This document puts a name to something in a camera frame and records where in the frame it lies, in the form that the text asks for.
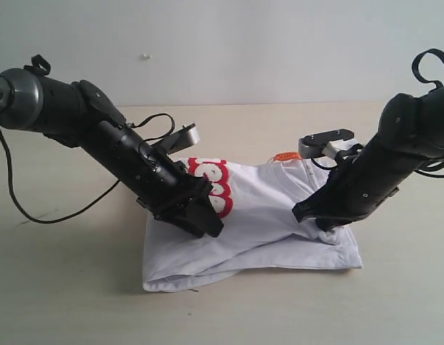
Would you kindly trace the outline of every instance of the white wall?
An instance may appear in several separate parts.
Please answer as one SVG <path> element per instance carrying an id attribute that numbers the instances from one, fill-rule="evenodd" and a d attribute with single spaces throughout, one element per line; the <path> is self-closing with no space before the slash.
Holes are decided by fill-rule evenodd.
<path id="1" fill-rule="evenodd" d="M 0 72 L 42 53 L 117 105 L 419 95 L 429 47 L 444 50 L 444 0 L 0 0 Z"/>

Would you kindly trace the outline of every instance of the beige table surface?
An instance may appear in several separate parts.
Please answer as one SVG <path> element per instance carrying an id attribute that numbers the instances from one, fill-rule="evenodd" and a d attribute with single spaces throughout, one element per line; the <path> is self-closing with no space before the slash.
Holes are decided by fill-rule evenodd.
<path id="1" fill-rule="evenodd" d="M 299 137 L 349 128 L 365 142 L 384 103 L 122 109 L 196 122 L 185 155 L 246 164 Z M 166 130 L 157 120 L 139 132 Z M 80 149 L 5 132 L 17 195 L 34 215 L 73 212 L 114 178 Z M 412 176 L 353 226 L 364 261 L 350 272 L 255 270 L 199 293 L 145 293 L 146 211 L 124 186 L 57 225 L 26 222 L 6 191 L 0 148 L 0 344 L 444 344 L 444 180 Z"/>

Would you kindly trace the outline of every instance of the white t-shirt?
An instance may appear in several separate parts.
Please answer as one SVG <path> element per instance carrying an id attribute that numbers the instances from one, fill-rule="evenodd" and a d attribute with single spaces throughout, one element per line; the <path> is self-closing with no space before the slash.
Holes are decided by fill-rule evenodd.
<path id="1" fill-rule="evenodd" d="M 196 239 L 150 216 L 144 245 L 145 290 L 187 290 L 249 268 L 362 267 L 349 226 L 326 233 L 312 219 L 298 223 L 292 213 L 296 202 L 327 179 L 327 172 L 310 161 L 252 167 L 219 159 L 179 160 L 190 174 L 212 182 L 210 200 L 224 228 L 217 238 Z"/>

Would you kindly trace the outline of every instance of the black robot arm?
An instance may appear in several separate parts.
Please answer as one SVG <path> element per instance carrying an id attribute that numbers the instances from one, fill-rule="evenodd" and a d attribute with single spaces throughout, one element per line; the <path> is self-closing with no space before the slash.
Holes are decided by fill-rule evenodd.
<path id="1" fill-rule="evenodd" d="M 395 96 L 383 110 L 378 132 L 365 147 L 345 145 L 353 139 L 353 133 L 345 129 L 300 140 L 304 158 L 314 160 L 327 153 L 336 166 L 329 169 L 321 189 L 295 205 L 292 212 L 298 221 L 316 218 L 316 224 L 327 231 L 365 219 L 414 172 L 444 178 L 429 173 L 444 167 L 444 86 L 438 80 L 425 80 L 418 72 L 426 53 L 444 63 L 444 53 L 431 49 L 415 58 L 412 70 L 419 81 L 434 83 L 435 89 L 419 98 L 403 93 Z"/>
<path id="2" fill-rule="evenodd" d="M 50 64 L 40 55 L 32 58 L 32 66 L 0 73 L 0 127 L 81 147 L 156 219 L 198 237 L 220 234 L 223 223 L 209 201 L 210 182 L 187 174 L 184 165 L 167 156 L 194 144 L 195 125 L 149 145 L 99 88 L 86 80 L 62 83 L 49 73 Z"/>

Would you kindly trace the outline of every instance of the t-shirt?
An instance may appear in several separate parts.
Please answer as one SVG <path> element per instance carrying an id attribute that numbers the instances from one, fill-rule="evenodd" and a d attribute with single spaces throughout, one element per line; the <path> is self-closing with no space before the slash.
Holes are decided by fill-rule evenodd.
<path id="1" fill-rule="evenodd" d="M 349 226 L 321 231 L 314 220 L 298 223 L 293 206 L 327 179 L 309 160 L 260 166 L 221 159 L 185 158 L 188 172 L 213 184 L 210 200 L 224 228 L 217 238 L 197 239 L 148 217 L 143 283 L 148 291 L 196 288 L 260 267 L 361 268 Z"/>

